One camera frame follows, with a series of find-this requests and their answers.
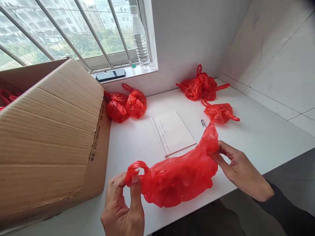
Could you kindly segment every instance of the fingernail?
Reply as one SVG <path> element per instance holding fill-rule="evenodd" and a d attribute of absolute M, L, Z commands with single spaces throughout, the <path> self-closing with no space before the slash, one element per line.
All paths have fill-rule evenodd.
<path fill-rule="evenodd" d="M 140 176 L 139 175 L 134 175 L 131 179 L 131 183 L 137 183 L 140 180 Z"/>

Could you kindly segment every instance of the person's sleeve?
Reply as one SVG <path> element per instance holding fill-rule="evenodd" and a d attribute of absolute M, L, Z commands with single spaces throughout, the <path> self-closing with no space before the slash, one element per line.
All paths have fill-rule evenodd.
<path fill-rule="evenodd" d="M 315 235 L 315 217 L 292 204 L 274 184 L 271 185 L 275 195 L 266 202 L 258 202 L 261 208 L 272 215 L 282 226 L 288 236 Z"/>

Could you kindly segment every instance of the plastic bottle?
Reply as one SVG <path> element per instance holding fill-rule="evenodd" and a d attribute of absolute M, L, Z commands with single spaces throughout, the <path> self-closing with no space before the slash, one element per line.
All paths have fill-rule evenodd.
<path fill-rule="evenodd" d="M 140 66 L 143 69 L 150 68 L 150 57 L 147 46 L 147 39 L 145 36 L 144 27 L 138 15 L 138 7 L 130 6 L 130 13 L 132 16 L 131 32 L 134 40 L 136 51 L 139 59 Z"/>

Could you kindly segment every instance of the water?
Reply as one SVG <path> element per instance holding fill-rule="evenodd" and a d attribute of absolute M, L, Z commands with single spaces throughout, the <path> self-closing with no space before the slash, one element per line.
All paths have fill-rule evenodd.
<path fill-rule="evenodd" d="M 132 38 L 136 46 L 136 51 L 137 51 L 140 66 L 143 69 L 149 69 L 150 57 L 149 57 L 149 51 L 148 51 L 148 45 L 147 45 L 145 33 L 134 34 Z"/>

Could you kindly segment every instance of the black object on sill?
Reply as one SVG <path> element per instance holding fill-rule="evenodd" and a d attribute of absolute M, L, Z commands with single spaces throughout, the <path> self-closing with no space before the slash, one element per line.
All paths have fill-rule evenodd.
<path fill-rule="evenodd" d="M 117 79 L 117 78 L 121 78 L 121 77 L 125 77 L 126 76 L 126 72 L 124 69 L 120 69 L 120 70 L 113 70 L 110 72 L 102 72 L 96 75 L 95 79 L 98 82 L 102 82 L 102 81 L 107 81 L 107 80 L 112 80 L 112 79 Z"/>

